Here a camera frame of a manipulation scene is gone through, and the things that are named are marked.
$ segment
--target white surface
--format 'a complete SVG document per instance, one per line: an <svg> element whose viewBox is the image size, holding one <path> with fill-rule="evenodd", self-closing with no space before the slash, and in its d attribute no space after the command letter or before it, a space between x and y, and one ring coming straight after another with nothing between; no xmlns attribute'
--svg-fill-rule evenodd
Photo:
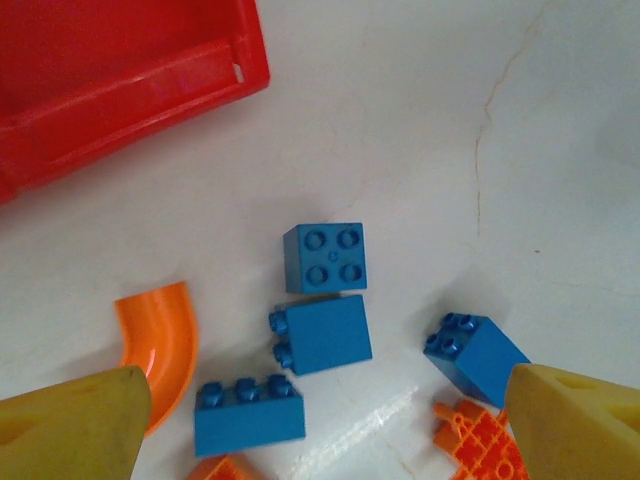
<svg viewBox="0 0 640 480"><path fill-rule="evenodd" d="M449 309L640 386L640 2L262 1L266 91L0 209L0 397L117 364L112 302L187 279L195 384L275 368L281 235L362 221L372 362L296 379L281 479L446 479L422 356ZM195 385L134 479L181 479Z"/></svg>

